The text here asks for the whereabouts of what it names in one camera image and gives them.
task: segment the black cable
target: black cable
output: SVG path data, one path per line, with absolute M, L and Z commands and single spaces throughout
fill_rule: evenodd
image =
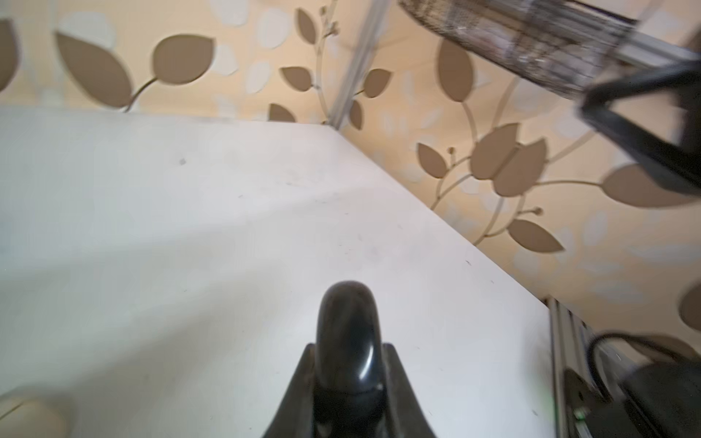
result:
M 678 352 L 670 350 L 669 348 L 664 347 L 663 345 L 653 342 L 645 336 L 636 336 L 633 334 L 616 331 L 611 331 L 609 333 L 603 333 L 598 336 L 595 336 L 592 339 L 592 341 L 589 342 L 589 347 L 587 347 L 587 366 L 589 367 L 589 372 L 592 375 L 594 385 L 597 387 L 597 389 L 607 402 L 611 401 L 613 398 L 611 397 L 611 392 L 606 387 L 604 380 L 601 378 L 601 374 L 599 373 L 599 369 L 597 368 L 595 356 L 597 346 L 606 339 L 622 339 L 628 343 L 642 345 L 644 347 L 650 348 L 651 350 L 662 353 L 663 355 L 669 356 L 676 362 L 684 362 L 687 360 L 686 357 L 679 354 Z

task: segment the brown leaf pattern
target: brown leaf pattern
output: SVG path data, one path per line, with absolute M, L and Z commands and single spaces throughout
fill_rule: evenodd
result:
M 421 167 L 434 178 L 443 178 L 448 173 L 448 165 L 446 164 L 440 153 L 433 148 L 419 143 L 416 148 L 418 154 L 418 162 Z
M 289 109 L 279 104 L 270 104 L 268 108 L 268 120 L 271 122 L 297 122 Z
M 58 32 L 55 38 L 66 68 L 87 95 L 108 107 L 129 104 L 131 80 L 110 52 Z
M 701 52 L 701 28 L 696 29 L 696 32 L 684 43 L 684 47 L 695 52 Z
M 518 149 L 494 177 L 494 191 L 505 198 L 522 195 L 540 178 L 546 157 L 544 139 Z
M 543 227 L 530 221 L 517 219 L 508 228 L 509 235 L 522 247 L 535 252 L 564 251 L 564 247 Z
M 609 198 L 633 207 L 675 207 L 699 200 L 699 198 L 664 190 L 638 164 L 630 164 L 614 170 L 604 178 L 601 189 Z
M 311 72 L 305 67 L 283 67 L 280 69 L 285 81 L 297 91 L 311 88 Z
M 679 317 L 684 324 L 701 331 L 701 282 L 693 285 L 679 302 Z
M 365 76 L 365 82 L 362 85 L 365 95 L 373 98 L 377 97 L 387 88 L 392 78 L 392 72 L 384 69 L 372 69 Z
M 438 83 L 443 92 L 455 102 L 467 99 L 475 82 L 472 61 L 462 47 L 446 39 L 438 50 Z
M 353 100 L 348 118 L 350 119 L 350 124 L 355 126 L 355 129 L 362 129 L 362 107 L 357 100 Z
M 7 88 L 17 73 L 20 54 L 15 30 L 10 20 L 0 20 L 0 91 Z
M 214 53 L 214 39 L 186 34 L 169 36 L 154 48 L 154 76 L 171 85 L 190 83 L 210 68 Z
M 304 41 L 316 44 L 316 25 L 311 16 L 302 8 L 297 8 L 297 31 Z
M 499 126 L 485 135 L 472 151 L 470 170 L 476 179 L 493 178 L 516 149 L 519 124 Z

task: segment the wall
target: wall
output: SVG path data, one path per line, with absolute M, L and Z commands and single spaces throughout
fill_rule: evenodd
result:
M 0 104 L 320 123 L 368 5 L 1 0 Z
M 602 6 L 636 17 L 646 4 Z M 667 0 L 640 29 L 679 44 L 699 16 L 697 1 Z M 342 133 L 461 235 L 595 327 L 701 346 L 697 198 L 656 186 L 577 119 L 575 102 L 443 41 L 397 4 L 371 69 Z M 616 109 L 671 139 L 670 102 Z

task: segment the table surface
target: table surface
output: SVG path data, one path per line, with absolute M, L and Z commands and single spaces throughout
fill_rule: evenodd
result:
M 75 437 L 260 437 L 326 288 L 439 438 L 554 435 L 546 307 L 331 128 L 0 109 L 0 393 Z

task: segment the leaf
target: leaf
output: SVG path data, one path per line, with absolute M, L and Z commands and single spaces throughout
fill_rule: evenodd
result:
M 697 202 L 699 198 L 664 190 L 639 164 L 619 167 L 604 178 L 601 189 L 611 199 L 633 207 L 675 207 Z
M 545 157 L 545 139 L 518 149 L 494 177 L 494 191 L 506 198 L 522 195 L 540 178 L 545 169 Z
M 691 347 L 691 345 L 687 344 L 679 338 L 674 338 L 672 336 L 667 336 L 664 334 L 642 334 L 640 336 L 643 336 L 644 338 L 647 338 L 654 343 L 660 344 L 662 347 L 667 347 L 670 350 L 679 353 L 680 355 L 688 359 L 701 359 L 701 357 L 699 357 L 698 353 Z M 633 347 L 633 349 L 636 350 L 638 353 L 642 354 L 643 356 L 647 356 L 647 358 L 652 360 L 653 362 L 674 361 L 671 357 L 644 345 L 633 342 L 631 342 L 629 345 Z
M 552 234 L 533 222 L 517 219 L 509 225 L 508 231 L 513 240 L 531 251 L 544 253 L 564 251 L 564 247 Z
M 516 148 L 518 130 L 518 123 L 499 126 L 475 145 L 470 170 L 476 179 L 490 179 L 496 174 Z
M 392 78 L 392 72 L 383 69 L 372 69 L 365 76 L 365 82 L 362 84 L 365 95 L 373 98 L 377 97 L 387 88 Z
M 214 39 L 186 34 L 169 36 L 154 48 L 154 76 L 171 85 L 190 83 L 210 68 L 214 55 Z
M 246 93 L 252 95 L 260 92 L 268 84 L 271 75 L 268 61 L 256 61 L 248 67 L 246 72 Z
M 258 18 L 256 38 L 262 48 L 282 45 L 292 30 L 292 19 L 280 8 L 266 8 Z
M 303 40 L 316 44 L 316 26 L 311 16 L 302 8 L 297 8 L 297 31 Z
M 280 69 L 285 81 L 297 91 L 311 88 L 311 72 L 305 67 L 283 67 Z
M 129 104 L 131 80 L 110 52 L 59 32 L 55 38 L 63 63 L 87 95 L 108 107 L 121 108 Z
M 418 162 L 421 167 L 434 178 L 443 178 L 448 173 L 448 165 L 446 164 L 440 153 L 436 152 L 430 146 L 423 143 L 418 144 L 416 150 L 418 153 Z
M 297 122 L 289 109 L 278 104 L 270 104 L 268 108 L 268 120 L 271 122 Z
M 215 17 L 227 26 L 243 26 L 248 21 L 248 0 L 210 0 Z
M 606 260 L 589 260 L 583 261 L 578 265 L 579 269 L 584 269 L 597 277 L 602 277 L 620 271 L 622 266 L 618 263 Z
M 222 76 L 230 76 L 238 71 L 238 61 L 231 47 L 219 44 L 215 48 L 215 58 L 210 69 Z
M 701 331 L 701 282 L 693 285 L 679 302 L 679 317 L 684 324 Z
M 7 88 L 20 65 L 20 51 L 11 20 L 0 20 L 0 91 Z
M 628 248 L 634 256 L 662 265 L 688 265 L 701 259 L 701 245 L 677 243 Z
M 594 283 L 591 291 L 612 303 L 644 303 L 645 296 L 636 285 L 625 280 L 604 280 Z
M 455 102 L 462 102 L 472 91 L 475 75 L 469 54 L 452 41 L 443 39 L 438 50 L 438 83 Z
M 421 124 L 418 126 L 419 129 L 428 129 L 431 126 L 433 126 L 436 122 L 438 122 L 438 119 L 440 119 L 440 116 L 443 115 L 443 108 L 438 107 L 436 109 L 433 109 L 432 111 L 429 111 L 422 119 L 421 119 Z
M 608 232 L 608 215 L 606 212 L 594 213 L 584 224 L 582 242 L 588 247 L 597 246 Z
M 355 126 L 355 129 L 362 129 L 362 107 L 357 100 L 353 100 L 348 117 L 350 119 L 350 124 Z
M 701 53 L 701 28 L 696 29 L 696 32 L 684 43 L 684 47 L 694 52 Z

